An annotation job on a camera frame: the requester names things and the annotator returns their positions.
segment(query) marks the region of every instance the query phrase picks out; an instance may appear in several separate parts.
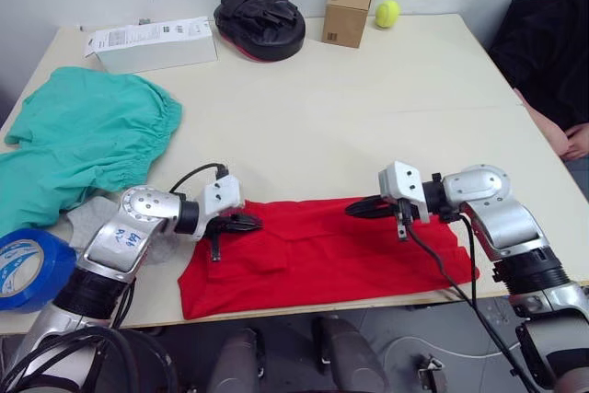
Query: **tape roll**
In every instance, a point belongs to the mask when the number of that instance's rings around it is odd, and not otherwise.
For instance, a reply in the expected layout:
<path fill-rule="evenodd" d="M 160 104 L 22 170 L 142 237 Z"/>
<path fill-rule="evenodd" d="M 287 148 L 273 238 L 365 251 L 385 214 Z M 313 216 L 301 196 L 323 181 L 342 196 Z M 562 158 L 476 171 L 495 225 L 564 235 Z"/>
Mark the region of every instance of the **tape roll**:
<path fill-rule="evenodd" d="M 0 310 L 40 310 L 65 286 L 75 251 L 38 229 L 19 229 L 0 238 Z"/>

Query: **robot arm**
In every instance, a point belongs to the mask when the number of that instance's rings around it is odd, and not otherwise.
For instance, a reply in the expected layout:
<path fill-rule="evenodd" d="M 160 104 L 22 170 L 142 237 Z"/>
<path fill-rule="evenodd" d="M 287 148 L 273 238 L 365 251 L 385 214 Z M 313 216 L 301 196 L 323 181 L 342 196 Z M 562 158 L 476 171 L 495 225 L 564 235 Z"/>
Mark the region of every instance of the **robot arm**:
<path fill-rule="evenodd" d="M 185 234 L 198 241 L 212 219 L 241 203 L 239 182 L 232 175 L 207 185 L 194 202 L 146 186 L 127 190 L 121 196 L 119 211 L 99 229 L 79 257 L 67 285 L 37 316 L 11 366 L 51 336 L 84 327 L 110 327 L 117 300 L 133 281 L 156 234 Z M 57 348 L 36 359 L 23 376 L 61 350 Z M 45 372 L 45 380 L 52 376 L 81 387 L 95 352 L 95 348 L 86 347 L 68 356 Z"/>
<path fill-rule="evenodd" d="M 379 183 L 381 198 L 396 204 L 401 239 L 413 217 L 428 222 L 429 214 L 437 214 L 449 223 L 468 215 L 494 263 L 494 280 L 506 284 L 515 314 L 527 319 L 516 333 L 536 382 L 559 391 L 589 390 L 589 302 L 532 214 L 512 195 L 507 174 L 476 165 L 422 183 L 418 169 L 395 162 L 380 172 Z M 411 204 L 410 213 L 402 210 L 403 202 Z"/>

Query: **printed label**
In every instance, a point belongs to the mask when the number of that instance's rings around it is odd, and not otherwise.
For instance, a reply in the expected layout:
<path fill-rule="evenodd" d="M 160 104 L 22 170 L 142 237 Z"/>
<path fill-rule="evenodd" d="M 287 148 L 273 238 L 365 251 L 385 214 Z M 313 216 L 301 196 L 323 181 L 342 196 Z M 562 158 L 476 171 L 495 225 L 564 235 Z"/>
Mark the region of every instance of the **printed label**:
<path fill-rule="evenodd" d="M 36 241 L 20 239 L 0 248 L 0 297 L 26 289 L 39 274 L 43 249 Z"/>

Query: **yellow tennis ball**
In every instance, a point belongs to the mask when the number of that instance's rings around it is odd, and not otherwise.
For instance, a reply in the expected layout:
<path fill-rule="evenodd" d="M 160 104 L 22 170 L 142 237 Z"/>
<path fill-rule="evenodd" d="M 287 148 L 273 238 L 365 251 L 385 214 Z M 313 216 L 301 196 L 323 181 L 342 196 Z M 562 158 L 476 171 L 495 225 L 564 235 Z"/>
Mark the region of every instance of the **yellow tennis ball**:
<path fill-rule="evenodd" d="M 376 25 L 390 28 L 397 21 L 401 7 L 394 0 L 386 0 L 376 8 Z"/>

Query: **teal fabric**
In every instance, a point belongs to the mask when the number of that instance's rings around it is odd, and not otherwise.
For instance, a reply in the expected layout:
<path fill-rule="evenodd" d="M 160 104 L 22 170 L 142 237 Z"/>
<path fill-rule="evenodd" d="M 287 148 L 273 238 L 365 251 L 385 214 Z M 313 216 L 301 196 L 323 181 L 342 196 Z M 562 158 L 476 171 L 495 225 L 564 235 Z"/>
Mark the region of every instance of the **teal fabric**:
<path fill-rule="evenodd" d="M 145 182 L 181 106 L 137 75 L 59 68 L 28 97 L 0 155 L 0 237 L 52 225 L 94 189 Z"/>

